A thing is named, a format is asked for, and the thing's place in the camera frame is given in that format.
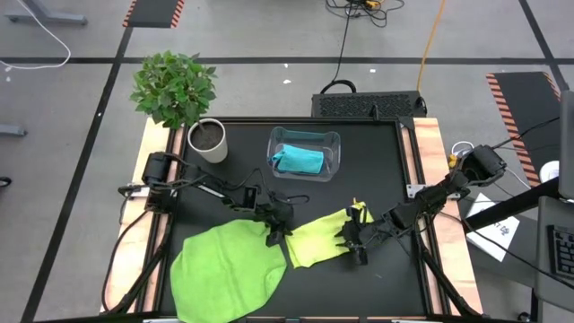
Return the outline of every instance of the plastic container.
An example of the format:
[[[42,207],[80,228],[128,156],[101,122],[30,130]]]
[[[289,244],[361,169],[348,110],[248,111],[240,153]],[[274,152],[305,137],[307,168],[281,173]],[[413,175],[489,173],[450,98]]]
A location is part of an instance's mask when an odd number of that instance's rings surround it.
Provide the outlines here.
[[[284,144],[323,153],[323,166],[318,174],[285,172],[277,169],[272,157],[280,152]],[[303,179],[327,182],[339,170],[341,162],[341,136],[334,131],[325,134],[291,131],[284,127],[275,127],[271,131],[267,146],[267,164],[275,177],[280,179]]]

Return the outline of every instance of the lime green cloth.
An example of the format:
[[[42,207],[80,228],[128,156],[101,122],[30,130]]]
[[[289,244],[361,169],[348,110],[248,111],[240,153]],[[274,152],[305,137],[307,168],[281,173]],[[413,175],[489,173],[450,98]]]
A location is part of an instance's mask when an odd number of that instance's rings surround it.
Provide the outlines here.
[[[351,207],[362,210],[367,222],[373,221],[363,202],[355,203]],[[343,209],[302,225],[293,230],[292,236],[285,236],[293,267],[311,267],[317,262],[349,252],[348,248],[337,246],[344,243],[344,238],[335,235],[341,231],[343,224],[350,220],[347,210]]]
[[[235,220],[187,238],[171,265],[178,319],[229,322],[265,305],[286,268],[281,247],[265,245],[268,233],[263,223]]]

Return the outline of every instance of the concrete floor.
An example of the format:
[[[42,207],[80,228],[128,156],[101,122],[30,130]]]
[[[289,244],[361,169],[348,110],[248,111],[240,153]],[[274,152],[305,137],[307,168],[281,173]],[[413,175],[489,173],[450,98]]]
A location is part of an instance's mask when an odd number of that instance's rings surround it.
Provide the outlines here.
[[[70,47],[73,57],[112,58],[130,2],[47,0],[50,8],[85,14],[90,20],[84,27],[48,27]],[[574,28],[570,19],[574,3],[527,2],[553,55],[574,58],[574,35],[568,32]],[[389,14],[382,30],[367,20],[351,21],[344,54],[420,57],[438,7],[439,0],[411,0]],[[0,3],[0,12],[11,8],[18,4]],[[328,13],[322,0],[196,0],[186,3],[175,30],[134,30],[126,57],[166,49],[201,52],[202,57],[337,57],[343,31],[344,19]],[[64,54],[38,26],[0,18],[0,59]],[[518,0],[448,1],[430,56],[544,58]],[[311,95],[333,78],[336,65],[231,60],[217,67],[218,99],[212,116],[308,116]],[[99,311],[101,283],[117,237],[121,197],[116,189],[132,177],[144,129],[144,116],[135,113],[128,100],[138,64],[121,66],[105,114],[94,115],[110,68],[110,64],[69,64],[41,71],[0,70],[0,121],[29,131],[24,138],[0,137],[0,173],[13,178],[13,184],[0,191],[2,321],[21,319],[94,118],[103,118],[100,131],[35,319]],[[418,68],[345,64],[339,76],[355,82],[360,92],[412,90]],[[574,83],[574,65],[561,65],[560,70],[567,82]],[[430,117],[439,119],[447,149],[459,140],[492,144],[508,137],[484,76],[514,71],[551,72],[547,65],[427,66],[422,95]],[[520,170],[513,152],[501,155],[513,170]],[[523,190],[510,176],[500,185],[513,194]],[[506,198],[497,188],[483,192],[493,200]],[[513,319],[528,310],[530,291],[525,286],[479,268],[475,275],[486,313]],[[556,318],[553,321],[574,321],[563,310],[545,310]]]

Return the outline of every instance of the white pot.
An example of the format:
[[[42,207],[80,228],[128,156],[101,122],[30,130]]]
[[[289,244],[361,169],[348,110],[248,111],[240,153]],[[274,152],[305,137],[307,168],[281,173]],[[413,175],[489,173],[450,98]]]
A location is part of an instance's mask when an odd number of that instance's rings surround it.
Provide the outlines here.
[[[191,134],[194,132],[194,129],[199,127],[199,123],[195,122],[195,124],[193,126],[191,126],[189,128],[189,131],[187,132],[187,144],[189,144],[189,146],[191,148],[193,148],[193,150],[195,150],[202,157],[204,157],[206,161],[211,162],[211,163],[222,162],[225,159],[225,157],[227,157],[227,138],[225,136],[225,127],[223,126],[223,124],[221,122],[219,122],[218,120],[216,120],[214,118],[204,118],[204,119],[201,119],[199,122],[201,122],[202,124],[206,123],[206,122],[207,123],[214,123],[214,124],[218,125],[219,127],[221,127],[223,130],[222,140],[214,148],[209,149],[209,150],[201,150],[201,149],[195,148],[191,144]]]

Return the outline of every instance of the keyboard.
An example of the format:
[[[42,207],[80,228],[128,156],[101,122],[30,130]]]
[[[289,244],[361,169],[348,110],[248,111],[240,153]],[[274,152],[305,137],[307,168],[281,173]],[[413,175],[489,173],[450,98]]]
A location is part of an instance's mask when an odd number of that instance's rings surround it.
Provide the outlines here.
[[[574,279],[574,229],[556,225],[547,229],[552,273]]]

